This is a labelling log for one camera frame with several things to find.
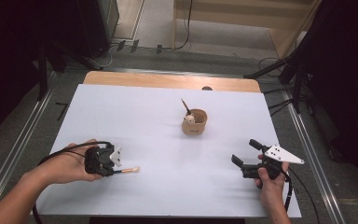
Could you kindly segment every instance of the paintbrush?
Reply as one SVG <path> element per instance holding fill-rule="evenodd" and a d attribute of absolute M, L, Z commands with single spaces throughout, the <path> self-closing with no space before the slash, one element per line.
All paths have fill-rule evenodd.
<path fill-rule="evenodd" d="M 130 168 L 130 169 L 114 171 L 113 174 L 134 173 L 134 172 L 138 172 L 138 171 L 139 171 L 139 166 Z"/>
<path fill-rule="evenodd" d="M 185 106 L 185 108 L 186 108 L 186 110 L 187 110 L 187 114 L 188 114 L 188 115 L 191 115 L 191 111 L 188 109 L 188 107 L 187 107 L 185 101 L 183 101 L 183 99 L 181 99 L 181 100 L 182 100 L 182 103 L 183 103 L 183 105 Z"/>

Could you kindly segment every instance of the hand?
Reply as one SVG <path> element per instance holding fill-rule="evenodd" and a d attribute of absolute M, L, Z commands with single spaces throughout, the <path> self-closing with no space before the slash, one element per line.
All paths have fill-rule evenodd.
<path fill-rule="evenodd" d="M 262 160 L 263 155 L 258 155 L 258 159 Z M 283 162 L 282 169 L 287 172 L 289 169 L 289 163 Z M 266 210 L 271 213 L 271 211 L 276 209 L 284 210 L 282 192 L 284 185 L 284 175 L 280 174 L 275 180 L 269 178 L 267 169 L 262 167 L 258 169 L 258 175 L 260 179 L 255 179 L 255 184 L 258 187 L 263 187 L 261 189 L 260 200 Z"/>
<path fill-rule="evenodd" d="M 87 143 L 90 142 L 96 142 L 96 140 L 90 139 L 87 141 Z M 85 152 L 92 147 L 97 147 L 97 145 L 78 147 L 71 151 L 80 155 L 85 155 Z M 102 178 L 101 175 L 91 175 L 86 173 L 84 168 L 84 157 L 76 155 L 75 153 L 64 152 L 43 162 L 25 175 L 37 176 L 46 186 L 50 184 L 65 184 L 77 180 L 94 181 Z"/>

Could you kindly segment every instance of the table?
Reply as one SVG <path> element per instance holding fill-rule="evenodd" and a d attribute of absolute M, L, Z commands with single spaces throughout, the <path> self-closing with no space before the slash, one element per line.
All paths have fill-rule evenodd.
<path fill-rule="evenodd" d="M 197 0 L 193 1 L 191 20 L 267 27 L 279 58 L 284 58 L 301 32 L 310 27 L 320 3 L 321 0 Z M 174 0 L 173 48 L 176 19 L 188 19 L 188 13 L 182 11 L 189 7 L 190 0 Z"/>
<path fill-rule="evenodd" d="M 235 154 L 247 163 L 259 162 L 259 152 L 248 145 L 250 138 L 266 145 L 278 143 L 264 95 L 254 80 L 90 72 L 84 83 L 76 91 L 51 152 L 68 141 L 95 137 L 123 147 L 124 168 L 140 165 L 141 171 L 92 183 L 49 186 L 37 201 L 40 214 L 267 215 L 253 180 L 243 179 L 230 160 Z M 213 91 L 201 91 L 205 85 Z M 207 111 L 203 134 L 182 133 L 186 111 L 181 97 L 190 108 Z M 300 217 L 294 196 L 288 214 Z"/>

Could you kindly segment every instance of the person's left hand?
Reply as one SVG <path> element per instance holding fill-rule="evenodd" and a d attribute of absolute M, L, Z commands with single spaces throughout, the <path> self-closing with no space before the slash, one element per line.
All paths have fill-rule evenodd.
<path fill-rule="evenodd" d="M 96 142 L 96 140 L 90 139 L 87 143 L 89 142 Z M 72 149 L 72 151 L 84 156 L 85 152 L 92 147 L 97 147 L 97 145 L 78 147 Z M 46 186 L 50 184 L 66 184 L 77 180 L 94 181 L 102 178 L 101 175 L 88 174 L 84 168 L 84 157 L 75 153 L 64 152 L 53 157 L 40 164 L 27 175 L 38 175 L 38 179 L 45 182 Z"/>

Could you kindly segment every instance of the floor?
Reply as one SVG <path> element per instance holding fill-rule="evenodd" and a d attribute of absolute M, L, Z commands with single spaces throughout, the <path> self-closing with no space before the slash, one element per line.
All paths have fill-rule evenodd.
<path fill-rule="evenodd" d="M 130 1 L 118 1 L 119 7 L 120 2 L 128 4 Z M 123 26 L 126 21 L 131 21 L 130 28 L 120 31 L 123 35 L 115 37 L 112 41 L 117 43 L 126 39 L 128 46 L 122 51 L 117 51 L 117 48 L 113 47 L 102 57 L 94 60 L 96 63 L 109 64 L 105 70 L 175 71 L 241 78 L 242 75 L 252 74 L 259 68 L 276 61 L 273 58 L 277 57 L 277 53 L 267 29 L 198 21 L 190 23 L 189 42 L 181 51 L 164 51 L 157 54 L 154 49 L 157 45 L 163 47 L 171 45 L 172 13 L 167 8 L 172 8 L 172 1 L 133 0 L 131 3 L 134 5 L 134 10 L 121 10 L 137 13 L 130 13 L 132 19 L 127 20 L 126 18 L 130 14 L 125 15 L 123 11 L 122 21 L 119 21 Z M 185 21 L 178 20 L 177 27 L 176 44 L 180 46 L 186 39 Z M 206 39 L 205 36 L 210 33 L 214 34 L 213 38 Z M 139 39 L 139 46 L 142 48 L 131 53 L 131 42 L 135 39 Z M 54 85 L 46 105 L 46 111 L 38 118 L 37 125 L 34 127 L 33 134 L 29 136 L 26 146 L 22 146 L 24 150 L 22 160 L 9 172 L 10 179 L 6 183 L 2 183 L 7 185 L 3 195 L 15 185 L 24 172 L 35 167 L 37 159 L 30 161 L 30 158 L 39 158 L 41 152 L 45 154 L 49 152 L 62 123 L 62 120 L 58 119 L 62 108 L 54 103 L 70 103 L 76 85 L 82 83 L 86 73 L 87 70 L 81 65 L 69 60 L 67 71 L 57 75 L 56 78 L 59 81 Z M 259 78 L 262 91 L 280 89 L 282 86 L 276 79 L 279 74 L 279 71 L 273 71 L 268 76 Z M 24 97 L 21 104 L 0 128 L 0 168 L 4 165 L 4 159 L 11 151 L 11 147 L 18 144 L 17 137 L 21 134 L 21 128 L 26 125 L 27 115 L 32 114 L 34 110 L 33 102 L 36 95 L 37 88 L 34 88 Z M 266 94 L 266 100 L 268 105 L 278 104 L 284 100 L 284 93 L 276 91 Z M 301 106 L 302 111 L 307 111 L 305 104 Z M 317 151 L 318 160 L 323 165 L 324 174 L 328 179 L 328 187 L 332 189 L 337 198 L 336 203 L 340 209 L 338 212 L 344 216 L 345 221 L 334 221 L 332 215 L 326 210 L 326 198 L 321 193 L 323 186 L 318 185 L 314 180 L 313 170 L 307 164 L 304 167 L 293 166 L 294 172 L 299 176 L 299 179 L 295 180 L 296 196 L 303 215 L 303 218 L 294 219 L 293 222 L 317 223 L 317 219 L 319 219 L 319 223 L 358 223 L 358 169 L 348 163 L 331 161 L 326 150 L 326 143 L 318 132 L 315 121 L 308 113 L 302 113 L 301 118 L 309 130 L 309 139 Z M 290 106 L 274 115 L 272 120 L 281 145 L 295 148 L 298 150 L 299 157 L 307 158 L 307 153 L 303 149 L 303 144 L 293 123 Z M 44 217 L 44 220 L 46 223 L 89 222 L 84 217 Z M 261 218 L 246 220 L 246 223 L 269 223 L 269 221 Z"/>

